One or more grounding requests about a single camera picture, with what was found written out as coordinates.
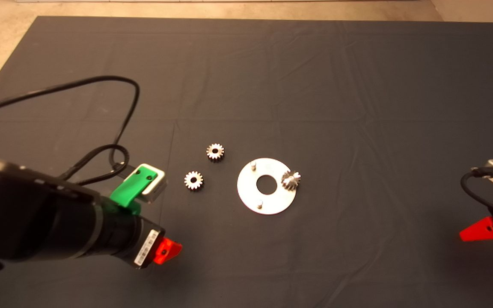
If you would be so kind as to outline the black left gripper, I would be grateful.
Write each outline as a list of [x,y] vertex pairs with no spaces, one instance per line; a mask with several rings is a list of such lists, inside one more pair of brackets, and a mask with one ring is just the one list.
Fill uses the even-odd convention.
[[97,255],[111,255],[136,269],[176,257],[183,245],[170,240],[165,229],[139,215],[104,213],[97,239]]

